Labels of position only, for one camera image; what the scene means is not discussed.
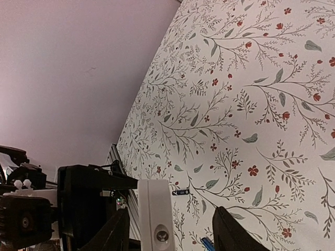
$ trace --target floral pattern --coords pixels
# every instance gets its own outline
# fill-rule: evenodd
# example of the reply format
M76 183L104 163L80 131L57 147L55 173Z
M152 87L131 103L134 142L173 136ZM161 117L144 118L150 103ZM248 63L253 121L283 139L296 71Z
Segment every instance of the floral pattern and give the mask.
M190 190L172 198L177 250L204 250L217 206L269 250L333 246L334 9L182 2L117 145L130 176Z

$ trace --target wall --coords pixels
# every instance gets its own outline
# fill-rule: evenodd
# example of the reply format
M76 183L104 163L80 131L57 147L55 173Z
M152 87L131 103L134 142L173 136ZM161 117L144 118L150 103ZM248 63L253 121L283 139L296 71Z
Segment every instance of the wall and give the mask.
M0 1L0 144L102 164L179 3Z

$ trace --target flower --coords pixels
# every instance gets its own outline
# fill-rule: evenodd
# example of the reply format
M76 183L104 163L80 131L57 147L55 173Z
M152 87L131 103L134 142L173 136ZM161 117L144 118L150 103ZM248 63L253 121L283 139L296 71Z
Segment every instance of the flower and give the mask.
M334 67L335 66L335 57L333 56L331 60L329 60L330 66Z
M248 172L250 173L250 176L257 176L258 168L254 165L253 167L249 167Z
M217 85L218 84L218 82L219 82L219 80L216 78L216 79L214 79L213 80L213 83L212 83L212 86L215 86L215 85Z
M289 112L288 111L283 113L283 120L285 120L285 119L289 119Z
M318 93L315 93L314 96L313 96L313 99L317 102L317 101L320 101L321 99L321 96L318 94Z
M217 149L217 147L215 146L215 143L213 143L213 145L211 145L210 148L213 152Z
M319 18L318 20L316 20L316 22L318 22L319 24L324 24L326 21L325 21L325 19L324 18Z
M285 15L290 14L291 10L292 10L291 8L284 9Z
M233 162L231 163L231 166L232 166L234 169L236 169L236 167L239 166L239 165L240 165L240 162L239 162L239 161L233 161Z
M248 42L248 43L245 44L246 48L250 48L251 46L252 46L252 42Z
M279 24L277 24L277 30L282 30L284 27L284 25L280 22Z
M239 137L240 137L240 135L241 135L241 132L239 132L239 130L236 130L236 132L235 132L234 136L235 136L235 137L237 137L237 138L239 138Z
M283 235L285 238L288 238L288 237L291 238L291 237L292 237L291 229L283 229L282 235Z

